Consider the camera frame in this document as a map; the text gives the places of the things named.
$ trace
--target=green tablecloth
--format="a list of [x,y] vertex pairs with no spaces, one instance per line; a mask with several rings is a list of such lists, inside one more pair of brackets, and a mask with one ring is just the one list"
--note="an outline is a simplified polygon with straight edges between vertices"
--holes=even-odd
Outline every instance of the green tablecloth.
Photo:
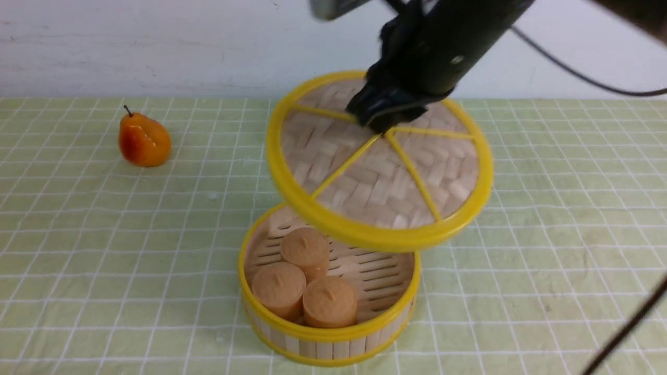
[[[251,331],[235,271],[280,202],[272,103],[0,99],[0,374],[576,375],[666,271],[667,102],[463,101],[494,191],[423,253],[406,331],[350,368],[284,360]],[[121,104],[163,122],[170,162],[121,158]],[[667,374],[666,307],[601,374]]]

